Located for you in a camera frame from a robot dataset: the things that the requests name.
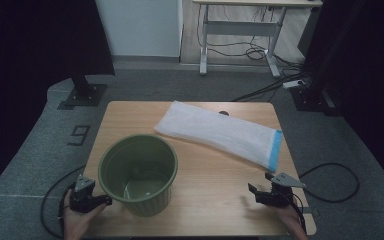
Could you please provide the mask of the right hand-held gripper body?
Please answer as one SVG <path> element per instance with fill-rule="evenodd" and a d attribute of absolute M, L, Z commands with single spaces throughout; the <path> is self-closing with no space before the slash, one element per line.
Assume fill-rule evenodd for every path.
<path fill-rule="evenodd" d="M 257 203 L 284 208 L 293 203 L 293 187 L 306 187 L 300 180 L 297 180 L 286 173 L 280 173 L 274 176 L 270 182 L 271 190 L 269 192 L 260 191 L 260 195 L 255 196 Z"/>

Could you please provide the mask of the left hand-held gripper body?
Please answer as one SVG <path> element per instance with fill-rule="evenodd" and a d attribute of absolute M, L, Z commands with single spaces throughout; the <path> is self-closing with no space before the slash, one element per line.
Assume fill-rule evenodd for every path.
<path fill-rule="evenodd" d="M 95 181 L 79 175 L 70 197 L 70 209 L 80 213 L 88 213 L 95 209 L 99 203 L 92 195 Z"/>

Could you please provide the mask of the green plastic trash bin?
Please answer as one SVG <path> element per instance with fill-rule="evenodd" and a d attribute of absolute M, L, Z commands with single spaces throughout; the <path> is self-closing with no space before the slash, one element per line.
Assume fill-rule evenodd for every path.
<path fill-rule="evenodd" d="M 177 171 L 177 154 L 166 140 L 136 134 L 106 150 L 98 178 L 103 191 L 132 214 L 151 217 L 169 205 Z"/>

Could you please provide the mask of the white blue-banded trash bag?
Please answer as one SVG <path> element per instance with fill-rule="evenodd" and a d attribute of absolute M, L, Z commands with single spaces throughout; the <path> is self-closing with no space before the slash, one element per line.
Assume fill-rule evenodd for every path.
<path fill-rule="evenodd" d="M 277 171 L 282 131 L 174 101 L 155 130 L 211 145 Z"/>

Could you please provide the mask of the person's right hand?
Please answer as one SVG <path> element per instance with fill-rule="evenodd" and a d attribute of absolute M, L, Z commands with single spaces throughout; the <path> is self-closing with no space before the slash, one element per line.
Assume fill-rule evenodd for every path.
<path fill-rule="evenodd" d="M 270 209 L 275 212 L 278 219 L 284 224 L 291 235 L 297 235 L 302 232 L 299 215 L 292 206 L 284 208 L 270 206 Z"/>

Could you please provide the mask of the person's left hand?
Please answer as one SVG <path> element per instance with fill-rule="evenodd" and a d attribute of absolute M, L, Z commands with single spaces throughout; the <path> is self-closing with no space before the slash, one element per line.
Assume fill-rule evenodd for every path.
<path fill-rule="evenodd" d="M 69 189 L 63 202 L 64 240 L 81 240 L 86 234 L 91 221 L 102 211 L 98 209 L 88 213 L 78 213 L 70 209 L 70 197 L 72 190 Z"/>

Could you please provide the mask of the white power strip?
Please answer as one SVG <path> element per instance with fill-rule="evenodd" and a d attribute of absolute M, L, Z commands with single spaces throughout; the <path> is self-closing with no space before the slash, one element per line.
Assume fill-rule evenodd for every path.
<path fill-rule="evenodd" d="M 284 89 L 290 89 L 290 88 L 295 88 L 295 87 L 303 87 L 305 86 L 306 83 L 303 80 L 293 80 L 293 81 L 288 81 L 282 84 L 282 87 Z"/>

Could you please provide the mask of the white-legged wooden desk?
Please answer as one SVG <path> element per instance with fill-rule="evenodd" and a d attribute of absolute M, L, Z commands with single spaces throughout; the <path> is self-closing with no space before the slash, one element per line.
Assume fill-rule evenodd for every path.
<path fill-rule="evenodd" d="M 208 35 L 263 36 L 272 38 L 268 49 L 265 51 L 265 58 L 275 78 L 279 78 L 280 73 L 274 60 L 274 50 L 287 10 L 289 8 L 320 8 L 322 6 L 321 0 L 193 0 L 193 2 L 205 7 L 202 21 L 203 42 L 199 63 L 201 75 L 207 74 Z M 279 7 L 281 13 L 276 22 L 212 21 L 208 19 L 209 8 L 215 5 Z"/>

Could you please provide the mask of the dark curtain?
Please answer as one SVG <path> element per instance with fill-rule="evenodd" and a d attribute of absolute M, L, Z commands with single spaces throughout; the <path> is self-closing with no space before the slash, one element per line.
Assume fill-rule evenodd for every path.
<path fill-rule="evenodd" d="M 62 80 L 112 75 L 96 0 L 0 0 L 0 174 Z"/>
<path fill-rule="evenodd" d="M 343 28 L 326 89 L 384 170 L 384 0 L 339 5 Z"/>

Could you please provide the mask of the white partition panel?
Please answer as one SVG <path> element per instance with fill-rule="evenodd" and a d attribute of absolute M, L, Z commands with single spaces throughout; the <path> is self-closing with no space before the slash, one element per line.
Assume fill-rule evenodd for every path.
<path fill-rule="evenodd" d="M 180 56 L 182 0 L 96 0 L 113 56 Z"/>

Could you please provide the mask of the black stand with base plate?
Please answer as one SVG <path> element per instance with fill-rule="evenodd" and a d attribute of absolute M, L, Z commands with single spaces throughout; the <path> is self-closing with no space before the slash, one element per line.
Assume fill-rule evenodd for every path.
<path fill-rule="evenodd" d="M 325 90 L 331 80 L 344 17 L 339 13 L 340 0 L 322 2 L 321 7 L 311 10 L 303 33 L 307 50 L 300 70 L 308 75 L 308 82 L 305 87 L 291 91 L 298 111 L 329 113 L 335 108 Z"/>
<path fill-rule="evenodd" d="M 71 78 L 74 87 L 68 98 L 64 101 L 66 107 L 99 105 L 106 89 L 106 84 L 90 84 L 85 75 L 77 75 Z"/>

